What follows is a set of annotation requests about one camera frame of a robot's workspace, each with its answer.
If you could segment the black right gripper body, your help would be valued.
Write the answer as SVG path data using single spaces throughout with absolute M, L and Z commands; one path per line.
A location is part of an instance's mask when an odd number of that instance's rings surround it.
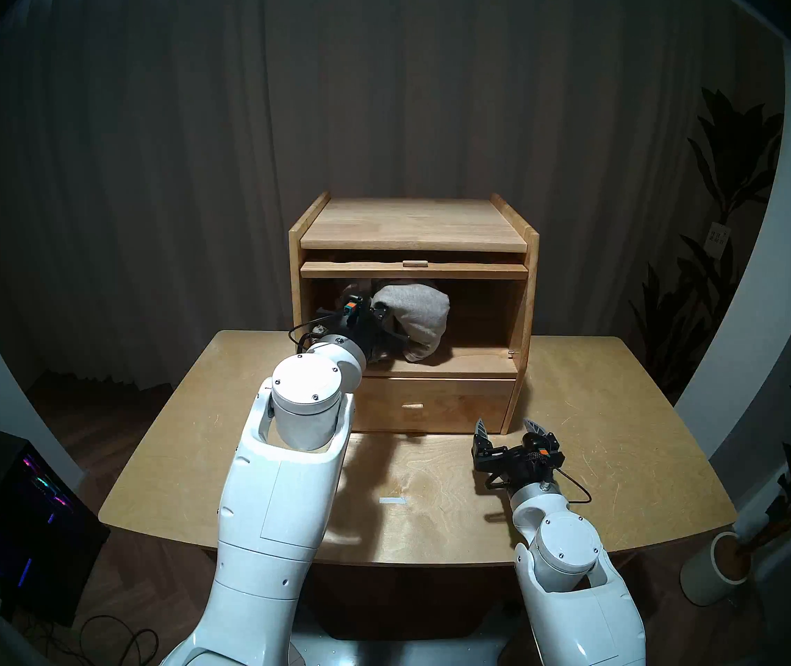
M 527 450 L 522 443 L 513 447 L 494 447 L 490 443 L 489 455 L 475 455 L 475 436 L 472 457 L 475 471 L 488 474 L 484 482 L 487 490 L 520 490 L 529 484 L 551 484 L 554 470 L 565 462 L 560 445 L 558 450 Z

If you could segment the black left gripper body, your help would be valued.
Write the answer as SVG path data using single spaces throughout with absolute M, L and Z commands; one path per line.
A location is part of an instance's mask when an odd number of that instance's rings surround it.
M 343 294 L 336 314 L 330 317 L 330 334 L 357 344 L 368 363 L 403 354 L 409 339 L 400 329 L 387 304 L 355 293 Z

